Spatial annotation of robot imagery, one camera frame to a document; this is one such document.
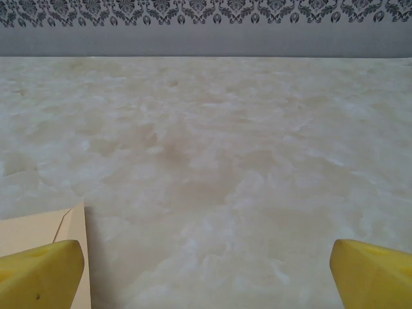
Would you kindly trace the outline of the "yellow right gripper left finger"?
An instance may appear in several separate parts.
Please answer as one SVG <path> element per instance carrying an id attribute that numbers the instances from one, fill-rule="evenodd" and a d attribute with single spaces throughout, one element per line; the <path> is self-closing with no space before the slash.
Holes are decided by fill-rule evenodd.
<path id="1" fill-rule="evenodd" d="M 1 308 L 70 308 L 84 271 L 77 240 L 1 257 Z"/>

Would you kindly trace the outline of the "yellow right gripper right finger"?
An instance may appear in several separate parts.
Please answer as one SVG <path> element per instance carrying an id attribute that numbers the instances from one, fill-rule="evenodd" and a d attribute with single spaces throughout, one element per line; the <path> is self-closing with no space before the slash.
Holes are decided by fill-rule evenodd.
<path id="1" fill-rule="evenodd" d="M 411 308 L 411 254 L 338 239 L 330 270 L 345 308 Z"/>

